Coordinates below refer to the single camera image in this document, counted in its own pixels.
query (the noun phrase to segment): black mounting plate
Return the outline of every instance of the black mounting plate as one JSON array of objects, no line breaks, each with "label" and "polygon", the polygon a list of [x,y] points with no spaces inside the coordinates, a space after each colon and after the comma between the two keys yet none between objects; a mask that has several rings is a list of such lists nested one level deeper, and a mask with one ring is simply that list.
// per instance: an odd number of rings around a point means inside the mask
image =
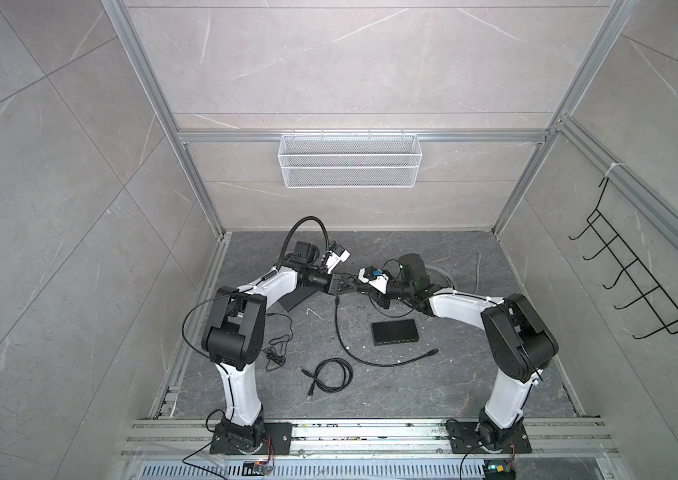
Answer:
[{"label": "black mounting plate", "polygon": [[[449,420],[446,423],[446,430],[448,431],[448,441],[451,442],[451,453],[465,454],[484,453],[485,450],[477,448],[480,440],[477,434],[478,422],[459,422],[458,420]],[[528,434],[526,434],[526,427],[520,425],[515,432],[507,438],[507,445],[515,444],[515,453],[531,453],[531,443],[528,441]],[[512,447],[508,446],[501,452],[493,453],[512,453]]]},{"label": "black mounting plate", "polygon": [[[265,422],[265,437],[272,438],[272,449],[275,455],[288,455],[291,451],[291,430],[293,427],[293,424],[286,422]],[[241,451],[230,442],[221,423],[218,423],[214,428],[214,441],[211,442],[209,453],[241,455]],[[267,455],[267,440],[262,442],[252,455]]]}]

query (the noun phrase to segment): mesh basket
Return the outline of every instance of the mesh basket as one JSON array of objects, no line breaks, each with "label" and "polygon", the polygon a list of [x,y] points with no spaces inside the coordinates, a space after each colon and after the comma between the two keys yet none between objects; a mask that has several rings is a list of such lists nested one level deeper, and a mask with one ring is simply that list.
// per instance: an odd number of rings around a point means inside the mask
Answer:
[{"label": "mesh basket", "polygon": [[415,134],[290,134],[277,158],[288,188],[413,187],[422,150]]}]

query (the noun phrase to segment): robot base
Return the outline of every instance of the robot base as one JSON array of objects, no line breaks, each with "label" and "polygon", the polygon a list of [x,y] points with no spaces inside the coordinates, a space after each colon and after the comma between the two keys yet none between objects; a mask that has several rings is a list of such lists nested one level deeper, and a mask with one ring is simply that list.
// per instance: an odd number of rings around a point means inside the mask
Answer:
[{"label": "robot base", "polygon": [[272,440],[272,449],[275,455],[288,455],[291,451],[291,429],[293,425],[285,422],[265,423],[262,417],[257,418],[253,426],[242,427],[230,423],[227,418],[222,418],[214,428],[214,441],[211,443],[210,453],[221,453],[225,455],[240,455],[245,453],[267,454],[267,440],[260,440],[256,447],[251,447],[256,442],[255,438],[270,437]]},{"label": "robot base", "polygon": [[[479,418],[479,422],[459,422],[457,420],[446,422],[446,430],[451,442],[451,453],[480,453],[486,450],[491,453],[512,453],[511,444],[515,445],[516,454],[531,453],[531,443],[528,442],[528,435],[522,424],[522,418],[518,420],[520,425],[505,430],[495,428],[482,410]],[[484,449],[478,448],[478,445],[485,447]]]}]

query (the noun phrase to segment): work surface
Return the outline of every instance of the work surface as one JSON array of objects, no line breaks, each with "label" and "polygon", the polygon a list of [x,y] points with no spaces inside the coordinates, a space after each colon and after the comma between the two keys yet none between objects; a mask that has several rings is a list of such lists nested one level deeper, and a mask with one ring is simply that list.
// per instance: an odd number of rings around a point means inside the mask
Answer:
[{"label": "work surface", "polygon": [[[216,288],[239,286],[266,273],[276,262],[285,236],[285,232],[234,233]],[[448,272],[458,290],[472,293],[477,286],[477,293],[491,296],[519,292],[507,260],[489,232],[329,232],[329,237],[351,252],[349,261],[340,264],[336,271],[356,274],[363,266],[381,268],[385,260],[418,253],[425,264]],[[298,231],[289,250],[296,240],[323,245],[318,232]],[[395,262],[390,262],[387,268],[393,274],[397,272]],[[430,277],[433,283],[446,283],[440,274],[430,272]],[[393,301],[393,308],[385,312],[395,315],[408,310]],[[275,304],[268,312],[285,311]],[[437,355],[409,365],[374,368],[355,362],[342,352],[334,330],[334,297],[315,293],[288,315],[293,319],[295,335],[288,344],[285,365],[266,372],[265,355],[262,353],[256,361],[257,390],[265,418],[476,417],[497,376],[485,333],[455,320],[414,312],[405,318],[416,319],[419,342],[374,346],[371,323],[389,319],[377,312],[364,295],[341,296],[341,334],[356,356],[371,362],[392,363],[440,348]],[[287,332],[286,318],[267,317],[265,346],[268,340]],[[311,380],[301,373],[300,367],[313,370],[321,360],[336,356],[353,365],[352,384],[334,394],[316,389],[308,401]],[[526,403],[526,416],[574,416],[555,366],[550,365],[542,376],[544,381],[533,388]],[[338,385],[341,370],[330,365],[321,379],[328,385]],[[200,355],[193,355],[174,416],[205,418],[212,409],[224,405],[215,366]]]}]

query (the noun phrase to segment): black wire hook rack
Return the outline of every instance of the black wire hook rack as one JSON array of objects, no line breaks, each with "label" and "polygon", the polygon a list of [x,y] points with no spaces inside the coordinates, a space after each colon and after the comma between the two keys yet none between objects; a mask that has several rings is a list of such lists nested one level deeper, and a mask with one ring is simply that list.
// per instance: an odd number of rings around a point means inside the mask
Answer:
[{"label": "black wire hook rack", "polygon": [[[667,293],[667,291],[664,289],[661,283],[659,283],[659,281],[656,280],[654,274],[652,274],[651,271],[646,267],[646,265],[643,264],[643,261],[640,260],[640,257],[638,255],[635,254],[634,250],[632,250],[632,247],[624,240],[624,238],[622,238],[622,235],[619,234],[618,231],[616,231],[613,225],[611,225],[611,222],[609,222],[608,219],[600,211],[600,202],[603,200],[603,193],[605,193],[605,187],[608,187],[608,177],[603,177],[603,180],[600,180],[600,185],[598,185],[598,188],[599,187],[602,187],[602,189],[600,190],[600,197],[598,198],[598,203],[595,205],[592,213],[589,216],[587,216],[587,226],[582,230],[582,233],[580,233],[579,235],[569,236],[568,238],[571,240],[578,240],[582,235],[584,235],[584,233],[587,230],[592,230],[603,242],[603,247],[600,250],[598,250],[597,253],[595,253],[595,255],[592,255],[590,257],[582,256],[582,258],[584,260],[593,260],[596,256],[600,255],[603,251],[607,250],[614,257],[616,263],[622,267],[622,269],[619,271],[619,274],[616,276],[616,280],[614,280],[614,282],[610,286],[606,286],[604,284],[603,288],[605,288],[606,290],[611,290],[616,286],[616,283],[618,283],[619,280],[622,278],[622,275],[626,275],[629,278],[632,285],[638,290],[638,293],[640,293],[640,296],[632,300],[630,303],[623,306],[614,305],[614,308],[616,310],[623,310],[629,306],[634,305],[636,302],[639,302],[640,300],[645,300],[645,302],[648,304],[648,307],[651,309],[651,312],[653,312],[654,315],[656,315],[656,318],[660,321],[661,326],[656,330],[653,330],[652,332],[646,333],[645,335],[642,336],[632,335],[632,338],[636,340],[642,340],[650,337],[655,333],[659,333],[662,330],[666,330],[667,332],[670,333],[670,335],[678,334],[678,329],[675,331],[670,330],[671,326],[678,324],[678,319],[671,322],[665,322],[664,319],[661,318],[661,315],[659,315],[659,312],[656,311],[656,307],[654,306],[653,303],[651,303],[651,298],[648,295],[650,295],[651,293],[663,294],[664,296],[667,297],[667,299],[670,301],[670,303],[676,309],[677,312],[678,304],[675,303],[674,300],[672,300],[672,297],[669,295],[669,293]],[[614,232],[614,236],[611,240],[606,240],[603,237],[603,234],[599,232],[598,229],[594,226],[594,222],[597,221],[598,219],[603,220],[608,225],[608,227]],[[630,255],[632,255],[632,259],[630,261],[620,260],[616,253],[612,250],[611,245],[615,245],[614,242],[616,241],[620,241],[622,245],[624,245],[627,248]],[[640,288],[637,282],[634,281],[632,274],[630,274],[628,271],[628,269],[633,265],[637,265],[635,268],[642,268],[644,272],[650,276],[651,280],[654,283],[654,286],[652,286],[650,290],[646,290],[645,292],[643,292],[643,290]]]}]

